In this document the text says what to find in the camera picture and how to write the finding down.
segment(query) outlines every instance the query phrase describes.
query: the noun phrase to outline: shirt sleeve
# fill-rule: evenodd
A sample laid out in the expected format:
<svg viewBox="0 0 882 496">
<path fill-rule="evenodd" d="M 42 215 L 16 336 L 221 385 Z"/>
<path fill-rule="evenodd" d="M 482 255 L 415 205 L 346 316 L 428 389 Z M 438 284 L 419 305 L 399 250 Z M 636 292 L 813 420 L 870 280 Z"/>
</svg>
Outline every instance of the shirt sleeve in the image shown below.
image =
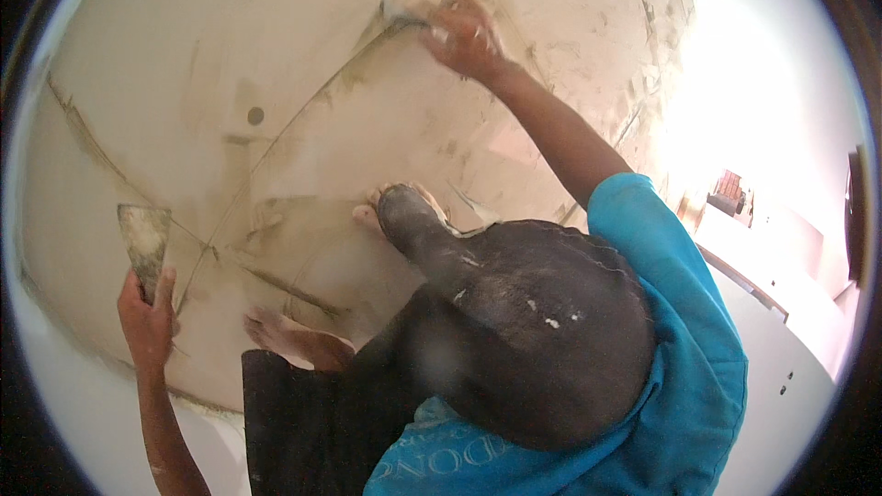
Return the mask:
<svg viewBox="0 0 882 496">
<path fill-rule="evenodd" d="M 744 360 L 704 258 L 648 177 L 623 172 L 601 182 L 588 202 L 588 231 L 609 241 L 667 299 L 708 362 Z"/>
</svg>

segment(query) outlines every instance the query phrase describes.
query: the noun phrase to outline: blue shirt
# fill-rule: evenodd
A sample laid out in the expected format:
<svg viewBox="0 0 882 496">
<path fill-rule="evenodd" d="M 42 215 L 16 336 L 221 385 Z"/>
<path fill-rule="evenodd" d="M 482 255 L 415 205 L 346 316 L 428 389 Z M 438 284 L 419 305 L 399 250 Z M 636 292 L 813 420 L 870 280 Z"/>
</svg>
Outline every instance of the blue shirt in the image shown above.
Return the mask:
<svg viewBox="0 0 882 496">
<path fill-rule="evenodd" d="M 565 452 L 515 446 L 424 402 L 364 494 L 706 494 L 744 417 L 747 358 L 704 259 L 645 176 L 614 175 L 588 204 L 591 234 L 639 275 L 658 347 L 630 415 Z"/>
</svg>

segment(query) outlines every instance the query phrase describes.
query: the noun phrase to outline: scraper blade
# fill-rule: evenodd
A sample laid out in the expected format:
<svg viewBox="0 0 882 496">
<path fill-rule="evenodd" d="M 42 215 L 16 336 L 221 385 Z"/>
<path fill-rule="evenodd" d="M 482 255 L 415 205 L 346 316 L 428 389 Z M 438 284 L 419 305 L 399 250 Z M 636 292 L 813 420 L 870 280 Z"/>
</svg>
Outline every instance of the scraper blade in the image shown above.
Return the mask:
<svg viewBox="0 0 882 496">
<path fill-rule="evenodd" d="M 116 206 L 116 216 L 131 267 L 141 281 L 141 297 L 152 305 L 169 244 L 171 211 L 120 203 Z"/>
</svg>

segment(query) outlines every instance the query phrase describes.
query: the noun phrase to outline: hand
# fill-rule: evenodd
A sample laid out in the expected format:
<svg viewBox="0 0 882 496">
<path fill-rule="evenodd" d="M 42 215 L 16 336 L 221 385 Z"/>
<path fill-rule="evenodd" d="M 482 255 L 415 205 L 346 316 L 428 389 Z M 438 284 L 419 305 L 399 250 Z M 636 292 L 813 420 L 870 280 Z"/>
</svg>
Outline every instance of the hand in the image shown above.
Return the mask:
<svg viewBox="0 0 882 496">
<path fill-rule="evenodd" d="M 175 287 L 175 270 L 162 270 L 156 284 L 153 306 L 141 299 L 141 282 L 134 270 L 129 270 L 123 292 L 116 301 L 119 322 L 129 344 L 131 360 L 139 378 L 164 380 L 165 365 L 171 354 L 172 324 L 175 311 L 171 306 L 171 292 Z"/>
<path fill-rule="evenodd" d="M 420 35 L 435 60 L 490 87 L 513 67 L 493 30 L 487 11 L 475 0 L 442 0 L 428 16 L 431 28 Z"/>
</svg>

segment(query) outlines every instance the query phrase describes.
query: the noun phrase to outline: dusty floor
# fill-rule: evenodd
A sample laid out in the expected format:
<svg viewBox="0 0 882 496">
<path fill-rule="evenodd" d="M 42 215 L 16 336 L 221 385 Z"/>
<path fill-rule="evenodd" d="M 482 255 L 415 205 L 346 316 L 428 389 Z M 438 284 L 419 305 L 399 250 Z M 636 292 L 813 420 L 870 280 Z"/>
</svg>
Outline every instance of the dusty floor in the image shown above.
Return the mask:
<svg viewBox="0 0 882 496">
<path fill-rule="evenodd" d="M 691 0 L 480 1 L 507 52 L 667 197 L 660 121 Z M 21 193 L 22 276 L 44 309 L 129 361 L 116 204 L 171 208 L 182 329 L 170 383 L 240 410 L 248 306 L 358 345 L 419 282 L 352 222 L 371 187 L 418 180 L 462 229 L 477 219 L 454 186 L 503 219 L 584 229 L 504 106 L 435 65 L 413 31 L 376 38 L 378 5 L 84 0 L 50 68 Z"/>
</svg>

